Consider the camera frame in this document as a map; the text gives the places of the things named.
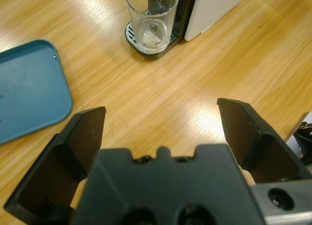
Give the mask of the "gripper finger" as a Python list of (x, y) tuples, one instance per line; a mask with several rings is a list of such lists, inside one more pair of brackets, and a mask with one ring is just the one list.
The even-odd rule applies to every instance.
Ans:
[(225, 139), (237, 163), (256, 183), (308, 180), (304, 166), (279, 134), (248, 103), (219, 98)]
[(71, 202), (100, 149), (105, 107), (76, 113), (49, 141), (3, 208), (28, 225), (67, 225)]

